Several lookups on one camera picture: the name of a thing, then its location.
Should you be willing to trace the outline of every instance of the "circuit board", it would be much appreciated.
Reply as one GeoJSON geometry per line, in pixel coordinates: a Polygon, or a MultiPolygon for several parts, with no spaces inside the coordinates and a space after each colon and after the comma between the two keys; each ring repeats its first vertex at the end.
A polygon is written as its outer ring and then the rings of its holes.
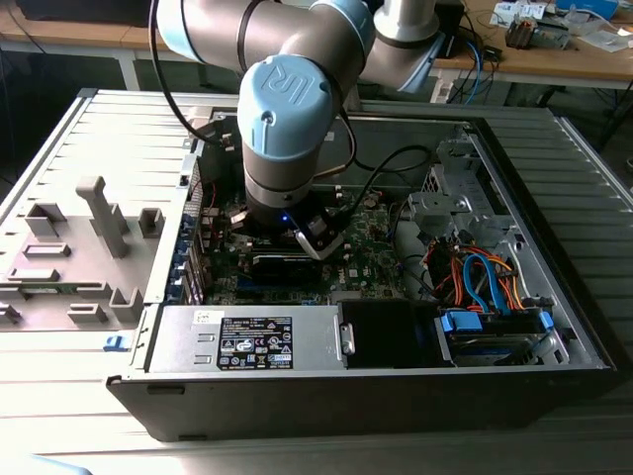
{"type": "MultiPolygon", "coordinates": [[[[352,200],[339,193],[340,205],[352,200]]],[[[344,233],[344,245],[324,262],[309,259],[288,230],[271,239],[243,235],[230,218],[243,212],[237,200],[215,211],[208,247],[212,285],[209,305],[328,305],[348,298],[393,298],[405,292],[402,269],[389,239],[391,203],[368,195],[344,233]],[[257,264],[268,260],[265,282],[255,278],[257,264]],[[299,263],[301,271],[276,279],[275,268],[299,263]]]]}

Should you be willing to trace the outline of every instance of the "capacitor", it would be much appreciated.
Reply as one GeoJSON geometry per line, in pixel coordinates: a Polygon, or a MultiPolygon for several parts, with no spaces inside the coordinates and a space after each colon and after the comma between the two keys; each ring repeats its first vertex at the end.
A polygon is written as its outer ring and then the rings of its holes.
{"type": "Polygon", "coordinates": [[[369,210],[373,210],[374,208],[376,208],[377,204],[378,203],[376,203],[376,200],[372,200],[371,198],[367,198],[365,201],[363,201],[363,205],[369,210]]]}

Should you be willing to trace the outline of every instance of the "power supply label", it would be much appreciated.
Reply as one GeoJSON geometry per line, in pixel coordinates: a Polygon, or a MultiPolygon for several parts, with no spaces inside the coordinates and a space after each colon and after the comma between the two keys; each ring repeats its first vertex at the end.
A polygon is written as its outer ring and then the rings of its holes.
{"type": "Polygon", "coordinates": [[[222,319],[218,367],[232,369],[293,369],[293,319],[222,319]]]}

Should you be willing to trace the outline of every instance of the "open computer chassis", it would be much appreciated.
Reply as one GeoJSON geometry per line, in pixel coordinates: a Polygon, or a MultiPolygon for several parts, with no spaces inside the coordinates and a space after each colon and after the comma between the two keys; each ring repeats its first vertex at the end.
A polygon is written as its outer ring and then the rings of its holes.
{"type": "MultiPolygon", "coordinates": [[[[292,231],[248,222],[232,115],[212,122],[227,148],[195,143],[184,162],[132,364],[107,381],[152,436],[522,427],[626,379],[628,355],[486,121],[355,117],[361,152],[376,127],[398,145],[413,128],[432,166],[377,182],[320,263],[292,231]],[[464,273],[471,255],[496,276],[464,273]]],[[[343,155],[325,142],[321,157],[343,155]]],[[[335,212],[366,176],[316,190],[335,212]]]]}

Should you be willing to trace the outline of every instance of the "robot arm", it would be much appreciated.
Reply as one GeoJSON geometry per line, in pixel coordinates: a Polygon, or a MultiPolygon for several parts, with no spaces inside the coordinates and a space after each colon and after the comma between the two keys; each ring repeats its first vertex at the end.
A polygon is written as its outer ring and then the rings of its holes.
{"type": "Polygon", "coordinates": [[[237,122],[247,204],[271,227],[292,222],[315,259],[342,243],[311,192],[323,138],[358,77],[417,90],[437,56],[434,2],[386,0],[372,18],[360,0],[300,9],[262,0],[161,0],[167,45],[191,59],[242,70],[237,122]]]}

